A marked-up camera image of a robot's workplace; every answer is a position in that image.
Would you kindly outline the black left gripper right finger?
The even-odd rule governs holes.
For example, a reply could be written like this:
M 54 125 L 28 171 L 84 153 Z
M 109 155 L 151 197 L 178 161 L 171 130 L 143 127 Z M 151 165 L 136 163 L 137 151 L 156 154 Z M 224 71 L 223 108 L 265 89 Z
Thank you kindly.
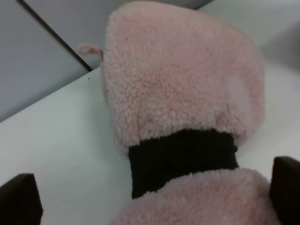
M 300 162 L 292 157 L 274 158 L 270 198 L 283 225 L 300 223 Z

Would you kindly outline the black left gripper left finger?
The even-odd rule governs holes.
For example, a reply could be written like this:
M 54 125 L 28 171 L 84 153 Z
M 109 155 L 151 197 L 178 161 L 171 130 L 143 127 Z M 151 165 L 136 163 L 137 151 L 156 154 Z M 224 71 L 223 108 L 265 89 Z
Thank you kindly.
M 0 187 L 2 225 L 39 225 L 42 215 L 43 206 L 34 174 L 19 174 Z

